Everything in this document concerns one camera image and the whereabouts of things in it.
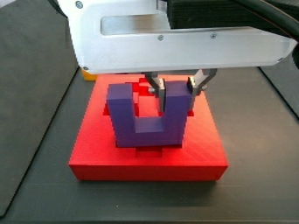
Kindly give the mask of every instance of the purple u-shaped block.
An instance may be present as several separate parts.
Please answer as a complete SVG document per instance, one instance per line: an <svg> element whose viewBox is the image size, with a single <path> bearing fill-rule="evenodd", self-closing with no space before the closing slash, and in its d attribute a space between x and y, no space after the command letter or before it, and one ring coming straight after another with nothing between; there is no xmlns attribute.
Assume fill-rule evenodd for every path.
<svg viewBox="0 0 299 224"><path fill-rule="evenodd" d="M183 144L191 98L185 81L167 81L163 116L136 117L132 84L109 84L107 106L117 147Z"/></svg>

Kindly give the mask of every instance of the screw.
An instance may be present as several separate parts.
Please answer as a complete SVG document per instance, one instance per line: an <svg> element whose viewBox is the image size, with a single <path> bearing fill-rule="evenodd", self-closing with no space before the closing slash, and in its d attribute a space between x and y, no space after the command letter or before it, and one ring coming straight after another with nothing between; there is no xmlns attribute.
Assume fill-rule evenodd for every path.
<svg viewBox="0 0 299 224"><path fill-rule="evenodd" d="M208 86L207 85L204 85L203 87L201 87L201 91L205 91L207 90L207 88L208 88Z"/></svg>
<svg viewBox="0 0 299 224"><path fill-rule="evenodd" d="M218 33L214 32L214 33L210 35L210 37L211 37L212 39L215 39L215 38L218 37Z"/></svg>
<svg viewBox="0 0 299 224"><path fill-rule="evenodd" d="M76 2L76 7L77 7L79 9L83 8L83 2L81 2L81 1L77 1L77 2Z"/></svg>
<svg viewBox="0 0 299 224"><path fill-rule="evenodd" d="M157 36L157 39L159 39L160 41L163 41L163 40L164 40L164 35L159 35L159 36Z"/></svg>
<svg viewBox="0 0 299 224"><path fill-rule="evenodd" d="M153 94L155 93L155 88L153 87L148 87L148 93Z"/></svg>

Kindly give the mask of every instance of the black cable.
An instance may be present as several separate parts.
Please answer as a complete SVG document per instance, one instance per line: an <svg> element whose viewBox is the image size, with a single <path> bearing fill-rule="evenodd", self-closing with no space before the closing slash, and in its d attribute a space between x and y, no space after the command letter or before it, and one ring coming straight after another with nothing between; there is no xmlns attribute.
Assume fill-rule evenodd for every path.
<svg viewBox="0 0 299 224"><path fill-rule="evenodd" d="M61 11L61 7L59 6L59 4L53 0L48 0L48 2L51 4L51 7L67 18L67 15Z"/></svg>
<svg viewBox="0 0 299 224"><path fill-rule="evenodd" d="M230 0L243 6L276 26L290 38L299 42L299 22L264 0Z"/></svg>

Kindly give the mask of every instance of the gray floor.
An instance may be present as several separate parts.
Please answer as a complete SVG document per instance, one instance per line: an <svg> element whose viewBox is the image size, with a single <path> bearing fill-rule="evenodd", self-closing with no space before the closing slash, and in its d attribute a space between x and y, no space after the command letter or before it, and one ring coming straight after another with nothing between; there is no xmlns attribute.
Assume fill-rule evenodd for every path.
<svg viewBox="0 0 299 224"><path fill-rule="evenodd" d="M299 117L299 69L292 55L288 55L275 66L263 66L262 71Z"/></svg>
<svg viewBox="0 0 299 224"><path fill-rule="evenodd" d="M67 22L47 1L0 8L0 216L77 69Z"/></svg>
<svg viewBox="0 0 299 224"><path fill-rule="evenodd" d="M299 123L256 68L219 70L207 90L230 162L218 182L75 179L67 163L92 86L77 74L3 223L299 223Z"/></svg>

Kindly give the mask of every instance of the red base block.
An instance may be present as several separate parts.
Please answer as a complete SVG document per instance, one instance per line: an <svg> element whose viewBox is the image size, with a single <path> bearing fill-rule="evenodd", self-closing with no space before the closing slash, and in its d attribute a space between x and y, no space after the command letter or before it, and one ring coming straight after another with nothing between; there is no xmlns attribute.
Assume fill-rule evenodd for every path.
<svg viewBox="0 0 299 224"><path fill-rule="evenodd" d="M185 76L163 76L167 81ZM139 81L140 76L99 76L81 123L69 167L80 180L218 180L228 167L204 94L188 117L183 146L117 148L105 110L109 83ZM159 116L155 98L139 97L139 115Z"/></svg>

